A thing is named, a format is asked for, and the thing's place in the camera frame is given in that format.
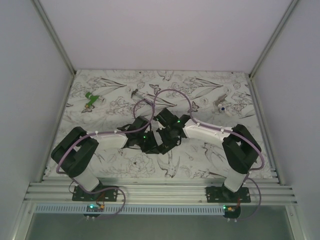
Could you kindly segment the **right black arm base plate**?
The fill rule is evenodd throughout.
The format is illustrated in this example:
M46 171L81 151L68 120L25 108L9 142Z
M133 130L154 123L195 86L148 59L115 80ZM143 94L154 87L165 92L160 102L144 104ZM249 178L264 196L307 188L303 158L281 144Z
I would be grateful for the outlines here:
M205 188L208 203L250 203L251 196L247 187L241 187L238 191L232 192L224 186L208 186Z

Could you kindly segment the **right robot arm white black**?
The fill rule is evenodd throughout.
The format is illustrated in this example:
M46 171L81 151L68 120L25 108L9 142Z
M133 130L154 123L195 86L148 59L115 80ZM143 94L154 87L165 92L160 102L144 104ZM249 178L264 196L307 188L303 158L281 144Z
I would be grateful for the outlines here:
M153 119L158 123L156 132L162 140L162 144L157 147L161 154L177 147L183 138L222 146L230 170L224 181L221 195L229 203L239 197L239 189L262 152L261 147L244 125L216 126L193 119L187 114L177 117L166 108Z

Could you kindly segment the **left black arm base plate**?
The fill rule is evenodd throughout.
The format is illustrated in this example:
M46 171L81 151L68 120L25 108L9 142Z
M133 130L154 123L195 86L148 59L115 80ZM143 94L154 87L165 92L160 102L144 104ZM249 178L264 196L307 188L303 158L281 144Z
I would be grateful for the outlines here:
M79 186L75 186L72 194L74 202L116 202L118 197L117 189L110 189L95 194L86 193Z

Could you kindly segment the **black fuse box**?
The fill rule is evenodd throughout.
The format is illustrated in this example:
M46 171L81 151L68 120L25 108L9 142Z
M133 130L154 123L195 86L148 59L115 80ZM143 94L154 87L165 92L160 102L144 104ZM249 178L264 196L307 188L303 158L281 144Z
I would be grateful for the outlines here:
M170 150L172 150L173 146L172 145L165 145L165 144L161 144L157 147L158 152L162 155L166 154L167 152L169 152Z

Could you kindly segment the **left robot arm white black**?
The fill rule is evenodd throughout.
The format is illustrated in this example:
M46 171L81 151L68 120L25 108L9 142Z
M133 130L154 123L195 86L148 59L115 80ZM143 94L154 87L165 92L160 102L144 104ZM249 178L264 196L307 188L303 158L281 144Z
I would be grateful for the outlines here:
M100 180L89 170L89 163L96 150L122 149L143 143L151 121L138 116L127 124L110 132L88 133L82 127L74 127L51 152L57 163L56 172L67 175L80 185L91 201L102 195Z

